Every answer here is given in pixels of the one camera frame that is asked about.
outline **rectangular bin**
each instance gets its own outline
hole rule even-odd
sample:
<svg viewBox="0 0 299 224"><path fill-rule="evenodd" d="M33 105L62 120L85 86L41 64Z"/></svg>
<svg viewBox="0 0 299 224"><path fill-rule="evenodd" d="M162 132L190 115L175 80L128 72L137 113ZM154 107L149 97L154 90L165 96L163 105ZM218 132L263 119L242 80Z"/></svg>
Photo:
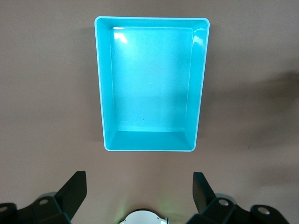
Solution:
<svg viewBox="0 0 299 224"><path fill-rule="evenodd" d="M195 149L208 33L205 18L96 18L106 150Z"/></svg>

